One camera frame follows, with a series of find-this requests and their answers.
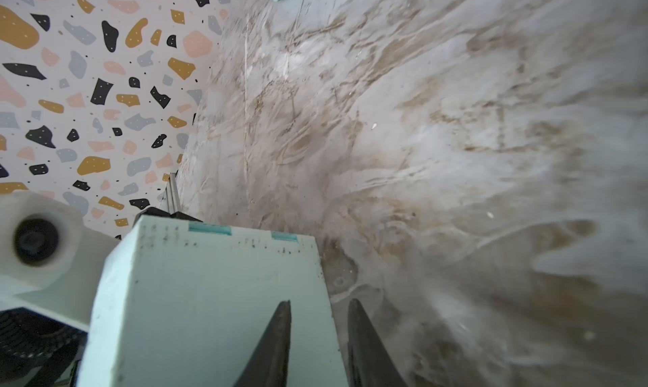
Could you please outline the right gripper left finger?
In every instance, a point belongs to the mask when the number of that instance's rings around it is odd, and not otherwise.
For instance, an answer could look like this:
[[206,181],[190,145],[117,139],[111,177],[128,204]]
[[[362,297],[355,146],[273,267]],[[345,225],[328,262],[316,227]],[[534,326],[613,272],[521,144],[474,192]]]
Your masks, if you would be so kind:
[[291,304],[278,304],[235,387],[285,387],[291,339]]

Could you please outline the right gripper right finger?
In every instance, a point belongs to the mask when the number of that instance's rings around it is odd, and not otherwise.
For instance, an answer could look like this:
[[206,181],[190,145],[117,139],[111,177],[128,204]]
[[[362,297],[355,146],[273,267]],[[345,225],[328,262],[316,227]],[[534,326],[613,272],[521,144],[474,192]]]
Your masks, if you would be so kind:
[[406,386],[359,299],[348,311],[350,385]]

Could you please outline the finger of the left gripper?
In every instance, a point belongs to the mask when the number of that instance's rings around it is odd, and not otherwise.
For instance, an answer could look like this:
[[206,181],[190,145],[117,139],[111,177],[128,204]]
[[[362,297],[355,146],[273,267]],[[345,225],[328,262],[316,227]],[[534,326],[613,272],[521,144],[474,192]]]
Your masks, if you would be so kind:
[[202,220],[199,220],[193,216],[189,216],[185,214],[184,212],[177,211],[174,213],[168,213],[167,211],[164,211],[160,208],[154,207],[154,206],[149,206],[148,208],[144,209],[143,211],[140,211],[138,215],[134,218],[133,224],[136,224],[137,221],[142,217],[142,216],[157,216],[157,217],[163,217],[163,218],[170,218],[170,219],[177,219],[177,220],[183,220],[183,221],[191,221],[191,222],[202,222]]

